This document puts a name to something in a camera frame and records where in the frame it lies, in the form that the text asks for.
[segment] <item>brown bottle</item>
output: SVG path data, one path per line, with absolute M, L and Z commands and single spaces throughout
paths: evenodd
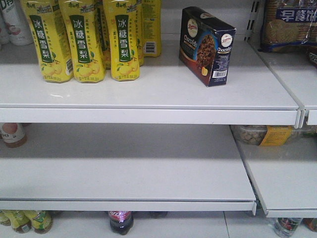
M 53 220 L 48 211 L 43 210 L 24 210 L 25 216 L 31 220 L 34 231 L 39 234 L 45 234 L 53 225 Z
M 18 233 L 27 233 L 31 229 L 31 221 L 19 210 L 2 210 L 10 219 L 11 227 Z
M 19 147 L 27 141 L 21 123 L 0 123 L 0 133 L 5 145 L 9 148 Z

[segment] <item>white metal shelf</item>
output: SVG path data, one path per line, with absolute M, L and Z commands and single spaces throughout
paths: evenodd
M 251 44 L 258 51 L 259 37 L 255 36 Z M 258 54 L 300 106 L 299 126 L 303 125 L 304 116 L 308 117 L 308 125 L 317 125 L 317 70 L 308 61 L 305 52 Z
M 316 145 L 315 138 L 271 147 L 238 142 L 267 217 L 317 217 Z
M 117 82 L 63 84 L 42 79 L 33 45 L 1 51 L 0 120 L 295 125 L 298 105 L 248 43 L 236 40 L 228 83 L 206 87 L 178 59 L 179 40 L 163 41 L 141 76 Z
M 32 124 L 1 147 L 2 209 L 252 210 L 226 125 Z

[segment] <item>yellow drink bottle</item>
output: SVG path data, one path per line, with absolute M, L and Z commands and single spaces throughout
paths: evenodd
M 74 76 L 81 83 L 104 79 L 104 55 L 100 45 L 96 0 L 58 0 L 73 60 Z
M 136 0 L 104 0 L 111 51 L 111 76 L 118 81 L 140 76 L 136 37 Z

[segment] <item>yellow label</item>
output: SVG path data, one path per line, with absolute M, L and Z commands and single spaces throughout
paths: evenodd
M 135 27 L 136 27 L 136 34 L 137 34 L 137 48 L 138 48 L 139 64 L 140 66 L 142 66 L 144 64 L 142 0 L 137 0 L 137 13 L 136 13 Z
M 104 79 L 104 55 L 97 22 L 97 0 L 58 0 L 67 29 L 74 76 L 82 83 Z
M 104 55 L 104 65 L 106 68 L 110 69 L 111 53 L 110 53 L 109 31 L 108 31 L 103 1 L 97 0 L 96 6 L 97 6 L 98 31 L 100 36 L 101 49 Z
M 283 145 L 292 133 L 291 126 L 267 126 L 267 133 L 260 146 Z
M 161 0 L 143 0 L 144 56 L 158 57 L 161 54 L 160 8 Z
M 24 210 L 23 212 L 35 229 L 44 230 L 51 226 L 52 218 L 47 211 Z
M 42 75 L 63 83 L 73 77 L 67 33 L 57 0 L 22 0 L 30 25 Z
M 136 0 L 104 0 L 109 29 L 111 76 L 118 81 L 140 76 L 136 38 Z

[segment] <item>dark liquid bottle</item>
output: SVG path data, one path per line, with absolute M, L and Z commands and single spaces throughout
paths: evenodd
M 133 227 L 131 211 L 109 211 L 110 227 L 114 233 L 126 235 Z

